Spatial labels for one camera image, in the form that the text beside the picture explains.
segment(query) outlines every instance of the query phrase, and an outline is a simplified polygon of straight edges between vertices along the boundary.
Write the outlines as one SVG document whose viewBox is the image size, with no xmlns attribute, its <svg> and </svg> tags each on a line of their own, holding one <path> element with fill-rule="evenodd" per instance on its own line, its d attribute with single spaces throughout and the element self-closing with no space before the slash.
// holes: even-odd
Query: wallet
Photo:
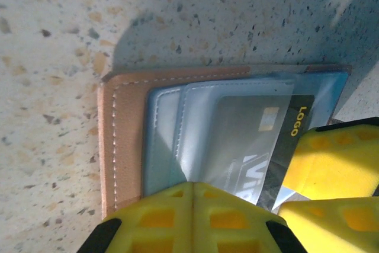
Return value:
<svg viewBox="0 0 379 253">
<path fill-rule="evenodd" d="M 136 71 L 106 76 L 98 91 L 102 216 L 142 194 L 142 145 L 147 93 L 190 82 L 249 76 L 249 66 Z"/>
</svg>

